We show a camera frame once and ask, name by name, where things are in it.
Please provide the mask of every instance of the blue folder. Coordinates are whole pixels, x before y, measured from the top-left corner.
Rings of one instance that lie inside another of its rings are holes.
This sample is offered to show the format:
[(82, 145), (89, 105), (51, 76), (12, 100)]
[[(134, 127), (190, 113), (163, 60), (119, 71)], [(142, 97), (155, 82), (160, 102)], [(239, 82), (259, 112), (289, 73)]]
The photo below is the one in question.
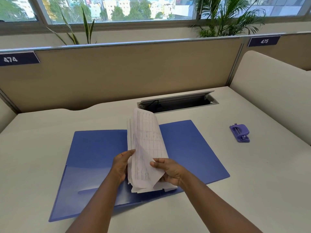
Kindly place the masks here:
[[(205, 184), (229, 177), (191, 120), (160, 125), (169, 158)], [(76, 131), (49, 222), (78, 216), (107, 176), (113, 158), (127, 150), (126, 130)], [(119, 186), (115, 208), (149, 202), (182, 192), (181, 188), (131, 193), (127, 179)]]

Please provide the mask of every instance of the desk number sign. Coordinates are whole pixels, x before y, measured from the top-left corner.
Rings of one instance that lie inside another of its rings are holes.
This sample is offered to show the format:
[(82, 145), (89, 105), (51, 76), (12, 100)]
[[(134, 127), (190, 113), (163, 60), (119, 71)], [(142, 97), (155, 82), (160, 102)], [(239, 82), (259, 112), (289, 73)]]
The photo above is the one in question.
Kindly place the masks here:
[(0, 54), (0, 66), (28, 65), (38, 63), (40, 63), (40, 61), (33, 51)]
[(276, 45), (281, 36), (251, 38), (247, 47)]

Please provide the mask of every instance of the hand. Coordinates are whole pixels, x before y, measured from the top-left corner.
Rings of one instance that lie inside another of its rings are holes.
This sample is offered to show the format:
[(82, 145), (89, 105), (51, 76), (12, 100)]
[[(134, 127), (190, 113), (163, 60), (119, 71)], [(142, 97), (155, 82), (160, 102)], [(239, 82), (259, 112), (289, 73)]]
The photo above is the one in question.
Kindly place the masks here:
[(165, 171), (165, 174), (159, 181), (169, 182), (178, 186), (182, 184), (182, 179), (188, 172), (187, 169), (169, 158), (154, 158), (154, 161), (155, 162), (150, 162), (152, 167), (160, 168)]
[(118, 179), (119, 184), (121, 184), (121, 182), (125, 179), (127, 161), (134, 153), (135, 149), (124, 151), (123, 153), (118, 154), (116, 157), (114, 157), (114, 161), (112, 163), (112, 167), (109, 173)]

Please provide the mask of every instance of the paper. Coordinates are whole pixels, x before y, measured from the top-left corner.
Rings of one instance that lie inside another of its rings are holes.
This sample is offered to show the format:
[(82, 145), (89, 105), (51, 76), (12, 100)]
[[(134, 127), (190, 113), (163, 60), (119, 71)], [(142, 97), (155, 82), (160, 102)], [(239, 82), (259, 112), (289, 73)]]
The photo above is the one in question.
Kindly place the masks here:
[(167, 182), (158, 182), (165, 172), (150, 166), (153, 158), (168, 158), (158, 121), (152, 112), (134, 109), (133, 117), (127, 122), (127, 146), (136, 149), (127, 166), (132, 192), (177, 188)]

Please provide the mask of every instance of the white desk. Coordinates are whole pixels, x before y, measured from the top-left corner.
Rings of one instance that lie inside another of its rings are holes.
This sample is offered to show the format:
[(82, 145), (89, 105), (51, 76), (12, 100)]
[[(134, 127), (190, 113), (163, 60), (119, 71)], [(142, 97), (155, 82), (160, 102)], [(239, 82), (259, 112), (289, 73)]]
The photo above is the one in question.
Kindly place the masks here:
[[(219, 105), (157, 114), (159, 124), (194, 122), (231, 175), (209, 187), (263, 232), (310, 232), (311, 147), (230, 88), (213, 90)], [(126, 129), (142, 99), (19, 114), (0, 134), (0, 232), (64, 232), (73, 219), (48, 219), (74, 131)], [(248, 127), (250, 143), (235, 140), (234, 123)], [(162, 231), (207, 229), (184, 193), (114, 215), (109, 227)]]

